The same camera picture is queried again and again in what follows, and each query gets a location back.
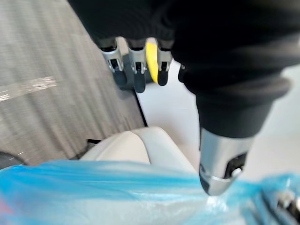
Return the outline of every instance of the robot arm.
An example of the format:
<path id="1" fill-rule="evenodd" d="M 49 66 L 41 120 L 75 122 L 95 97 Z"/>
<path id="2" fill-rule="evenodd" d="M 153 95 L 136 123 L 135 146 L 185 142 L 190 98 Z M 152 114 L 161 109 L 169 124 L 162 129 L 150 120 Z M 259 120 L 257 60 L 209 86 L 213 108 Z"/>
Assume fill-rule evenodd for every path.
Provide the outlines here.
<path id="1" fill-rule="evenodd" d="M 299 63 L 298 0 L 68 0 L 120 82 L 115 38 L 127 40 L 137 92 L 144 91 L 145 39 L 158 42 L 158 83 L 172 59 L 196 95 L 200 180 L 223 193 L 242 172 L 273 101 L 289 89 L 281 70 Z"/>

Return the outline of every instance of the plastic bag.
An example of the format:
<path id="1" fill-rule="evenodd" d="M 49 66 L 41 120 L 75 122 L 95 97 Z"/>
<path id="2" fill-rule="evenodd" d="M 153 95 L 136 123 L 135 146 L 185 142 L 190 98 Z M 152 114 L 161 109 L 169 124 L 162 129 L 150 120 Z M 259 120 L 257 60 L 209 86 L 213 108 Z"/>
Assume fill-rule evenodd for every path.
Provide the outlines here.
<path id="1" fill-rule="evenodd" d="M 279 224 L 270 210 L 272 193 L 298 195 L 299 185 L 296 175 L 237 181 L 214 197 L 204 193 L 197 174 L 139 163 L 17 165 L 0 171 L 0 224 Z"/>

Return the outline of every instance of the black sleeve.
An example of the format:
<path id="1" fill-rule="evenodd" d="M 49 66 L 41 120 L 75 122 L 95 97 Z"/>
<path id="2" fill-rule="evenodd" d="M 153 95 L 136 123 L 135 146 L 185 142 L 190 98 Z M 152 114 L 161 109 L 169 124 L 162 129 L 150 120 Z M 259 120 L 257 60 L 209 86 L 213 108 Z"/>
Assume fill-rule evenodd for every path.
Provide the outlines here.
<path id="1" fill-rule="evenodd" d="M 300 62 L 299 0 L 68 1 L 95 43 L 174 40 L 201 125 L 217 135 L 255 135 L 289 89 L 282 69 Z"/>

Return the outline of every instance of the black trim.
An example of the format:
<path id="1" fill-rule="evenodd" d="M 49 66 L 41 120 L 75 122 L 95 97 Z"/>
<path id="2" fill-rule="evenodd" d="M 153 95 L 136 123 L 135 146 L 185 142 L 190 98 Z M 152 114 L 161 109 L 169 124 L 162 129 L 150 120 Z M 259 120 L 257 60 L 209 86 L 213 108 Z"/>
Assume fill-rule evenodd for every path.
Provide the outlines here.
<path id="1" fill-rule="evenodd" d="M 134 90 L 132 90 L 134 96 L 135 96 L 135 99 L 136 99 L 136 103 L 137 103 L 137 106 L 139 107 L 139 110 L 140 110 L 140 113 L 141 113 L 141 116 L 142 116 L 142 121 L 144 122 L 144 126 L 147 127 L 148 124 L 147 124 L 147 121 L 146 121 L 146 118 L 145 118 L 145 115 L 143 113 L 143 110 L 142 110 L 142 107 L 141 107 L 141 104 L 140 104 L 140 101 L 137 97 L 137 94 Z"/>

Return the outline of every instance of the plastic wrap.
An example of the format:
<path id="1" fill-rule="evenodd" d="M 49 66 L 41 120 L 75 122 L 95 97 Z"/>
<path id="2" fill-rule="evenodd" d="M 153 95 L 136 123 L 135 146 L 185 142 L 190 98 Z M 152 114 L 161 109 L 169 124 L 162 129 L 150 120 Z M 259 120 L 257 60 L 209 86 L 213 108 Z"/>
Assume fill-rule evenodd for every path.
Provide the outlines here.
<path id="1" fill-rule="evenodd" d="M 196 174 L 139 163 L 18 165 L 0 171 L 0 224 L 279 224 L 269 210 L 272 193 L 298 194 L 299 184 L 296 175 L 238 181 L 213 197 Z"/>

